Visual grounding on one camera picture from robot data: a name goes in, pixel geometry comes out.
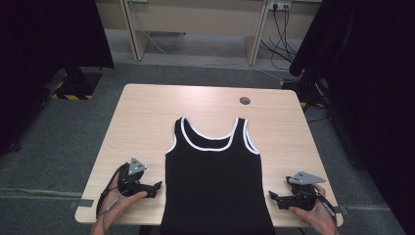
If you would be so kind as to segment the black tank top white trim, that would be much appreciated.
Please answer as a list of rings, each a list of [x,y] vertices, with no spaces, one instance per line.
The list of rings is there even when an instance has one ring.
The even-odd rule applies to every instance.
[[[161,235],[275,235],[260,153],[243,118],[217,138],[178,119],[165,154],[165,184]]]

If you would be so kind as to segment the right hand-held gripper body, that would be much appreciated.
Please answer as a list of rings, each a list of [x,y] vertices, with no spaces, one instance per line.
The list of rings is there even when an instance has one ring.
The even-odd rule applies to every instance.
[[[294,176],[287,176],[286,179],[293,193],[288,205],[311,211],[315,206],[317,198],[313,184],[325,182],[325,179],[304,171],[299,171]]]

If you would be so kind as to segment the beige desk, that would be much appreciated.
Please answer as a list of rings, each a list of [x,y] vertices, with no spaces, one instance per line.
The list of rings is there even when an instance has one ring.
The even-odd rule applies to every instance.
[[[247,60],[255,64],[269,0],[119,0],[132,43],[133,57],[143,59],[153,32],[240,36]]]

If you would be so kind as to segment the stand base with hazard tape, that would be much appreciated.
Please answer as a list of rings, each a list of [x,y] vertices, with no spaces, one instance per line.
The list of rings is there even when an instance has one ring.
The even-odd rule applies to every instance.
[[[318,85],[303,73],[296,79],[281,81],[280,86],[283,90],[291,90],[296,93],[304,112],[308,109],[325,108],[323,98],[318,91]]]
[[[67,72],[52,93],[53,99],[91,100],[101,74],[94,71]]]

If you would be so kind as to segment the white power strip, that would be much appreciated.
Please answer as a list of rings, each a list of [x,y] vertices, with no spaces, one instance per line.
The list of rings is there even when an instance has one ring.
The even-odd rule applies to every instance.
[[[291,8],[291,0],[269,0],[268,9],[272,11],[288,11]]]

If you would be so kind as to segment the black curtain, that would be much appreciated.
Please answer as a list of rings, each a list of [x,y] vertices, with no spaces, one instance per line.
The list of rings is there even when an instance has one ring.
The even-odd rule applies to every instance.
[[[0,0],[0,155],[19,139],[57,71],[113,68],[95,0]]]
[[[353,156],[415,235],[415,0],[322,0],[290,73],[327,81]]]

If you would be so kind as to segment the person's left hand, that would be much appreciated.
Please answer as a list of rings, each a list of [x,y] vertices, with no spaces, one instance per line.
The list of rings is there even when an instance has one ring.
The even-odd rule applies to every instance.
[[[112,182],[111,187],[117,186],[116,180]],[[125,197],[119,193],[115,188],[112,189],[103,203],[103,209],[105,210],[109,205],[113,205],[112,208],[103,215],[103,222],[107,227],[117,221],[122,215],[135,203],[144,199],[147,196],[146,192],[139,192],[133,196]]]

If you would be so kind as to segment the person's right hand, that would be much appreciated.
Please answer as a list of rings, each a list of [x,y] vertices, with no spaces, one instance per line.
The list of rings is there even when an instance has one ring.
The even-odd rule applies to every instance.
[[[315,201],[315,206],[311,211],[304,211],[296,207],[289,207],[289,211],[300,219],[301,225],[308,224],[314,229],[337,227],[334,219],[319,200]]]

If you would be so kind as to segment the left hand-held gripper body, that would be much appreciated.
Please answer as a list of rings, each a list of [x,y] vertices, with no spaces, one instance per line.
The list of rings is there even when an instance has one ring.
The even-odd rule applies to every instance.
[[[145,165],[132,157],[129,163],[123,164],[119,168],[119,176],[117,180],[118,191],[125,197],[130,197],[138,192],[153,191],[151,185],[140,183],[140,179],[147,169]]]

